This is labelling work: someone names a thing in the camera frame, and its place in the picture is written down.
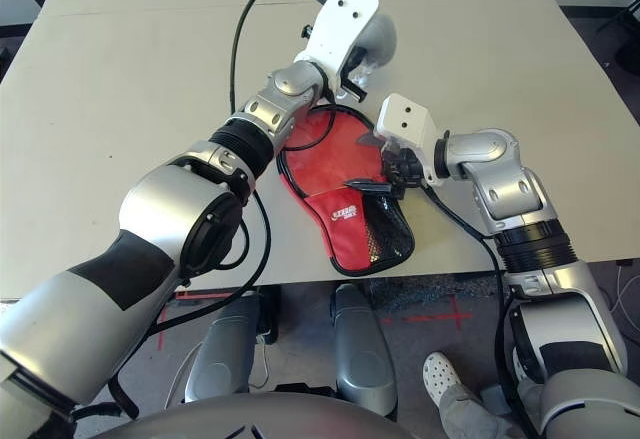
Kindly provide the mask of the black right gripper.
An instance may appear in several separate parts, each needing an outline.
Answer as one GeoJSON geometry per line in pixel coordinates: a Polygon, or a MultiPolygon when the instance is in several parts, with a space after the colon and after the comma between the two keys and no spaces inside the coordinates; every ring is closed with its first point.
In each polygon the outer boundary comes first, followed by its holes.
{"type": "Polygon", "coordinates": [[[409,148],[402,148],[396,142],[386,142],[373,132],[361,135],[356,143],[361,146],[375,147],[381,150],[383,173],[388,182],[356,178],[344,182],[344,185],[361,193],[405,192],[407,189],[420,188],[424,179],[421,162],[409,148]]]}

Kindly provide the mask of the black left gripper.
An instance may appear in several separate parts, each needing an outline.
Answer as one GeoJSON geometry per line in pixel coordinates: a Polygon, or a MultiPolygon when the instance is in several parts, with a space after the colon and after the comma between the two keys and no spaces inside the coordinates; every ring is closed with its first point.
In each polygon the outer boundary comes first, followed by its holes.
{"type": "MultiPolygon", "coordinates": [[[[348,56],[348,70],[353,71],[366,65],[367,50],[363,47],[354,47],[348,56]]],[[[344,81],[344,91],[357,101],[365,99],[365,91],[351,80],[344,81]]]]}

